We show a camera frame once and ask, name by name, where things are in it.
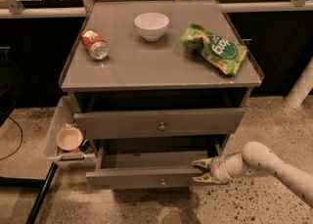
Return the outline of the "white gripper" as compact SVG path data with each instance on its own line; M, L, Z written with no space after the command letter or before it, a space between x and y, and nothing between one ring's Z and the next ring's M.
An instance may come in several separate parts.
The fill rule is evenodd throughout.
M233 179L227 156L219 156L214 158L202 158L192 162L192 166L209 168L210 173L201 176L195 176L193 180L198 183L228 183Z

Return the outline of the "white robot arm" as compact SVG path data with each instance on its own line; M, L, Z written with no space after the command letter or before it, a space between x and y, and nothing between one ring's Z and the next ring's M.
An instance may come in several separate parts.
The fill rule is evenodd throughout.
M192 165L208 169L193 178L199 183L223 184L237 177L271 175L313 207L313 176L283 161L262 143L248 142L240 152L194 160Z

